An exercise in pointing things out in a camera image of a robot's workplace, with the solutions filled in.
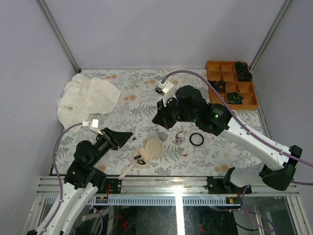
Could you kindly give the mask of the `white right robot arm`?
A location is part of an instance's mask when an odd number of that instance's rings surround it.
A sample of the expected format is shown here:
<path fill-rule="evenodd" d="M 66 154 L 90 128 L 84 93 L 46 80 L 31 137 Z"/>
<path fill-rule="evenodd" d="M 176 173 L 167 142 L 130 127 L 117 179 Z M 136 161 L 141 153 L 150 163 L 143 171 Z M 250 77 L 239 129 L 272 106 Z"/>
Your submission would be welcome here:
<path fill-rule="evenodd" d="M 258 165 L 229 168 L 222 184 L 213 185 L 214 191 L 234 193 L 257 183 L 279 191 L 288 188 L 295 174 L 296 160 L 286 154 L 300 158 L 300 147 L 275 143 L 248 125 L 241 126 L 240 119 L 235 119 L 225 106 L 207 103 L 200 91 L 190 85 L 175 90 L 170 82 L 157 83 L 155 91 L 163 98 L 157 103 L 154 124 L 170 129 L 177 122 L 192 122 L 200 130 L 228 139 L 261 160 Z"/>

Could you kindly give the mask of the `beige round jewelry case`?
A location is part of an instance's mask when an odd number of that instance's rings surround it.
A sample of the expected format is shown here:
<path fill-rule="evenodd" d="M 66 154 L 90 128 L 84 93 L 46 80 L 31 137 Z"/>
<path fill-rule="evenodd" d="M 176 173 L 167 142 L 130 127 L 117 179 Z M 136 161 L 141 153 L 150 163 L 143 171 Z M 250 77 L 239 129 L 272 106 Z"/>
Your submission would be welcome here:
<path fill-rule="evenodd" d="M 131 155 L 131 164 L 118 176 L 122 180 L 130 171 L 135 168 L 147 168 L 153 160 L 159 159 L 164 152 L 163 143 L 160 139 L 152 138 L 146 142 L 144 148 L 136 149 Z"/>

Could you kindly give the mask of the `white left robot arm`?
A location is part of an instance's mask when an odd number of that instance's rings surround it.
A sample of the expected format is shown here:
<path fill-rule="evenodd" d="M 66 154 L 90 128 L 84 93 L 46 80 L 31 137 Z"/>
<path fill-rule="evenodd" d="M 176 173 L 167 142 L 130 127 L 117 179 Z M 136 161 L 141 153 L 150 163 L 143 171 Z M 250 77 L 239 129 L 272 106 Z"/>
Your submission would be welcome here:
<path fill-rule="evenodd" d="M 95 168 L 96 163 L 110 150 L 118 150 L 132 137 L 132 132 L 116 132 L 104 128 L 93 144 L 88 140 L 76 145 L 60 193 L 41 224 L 29 235 L 68 235 L 87 202 L 106 190 L 107 175 Z"/>

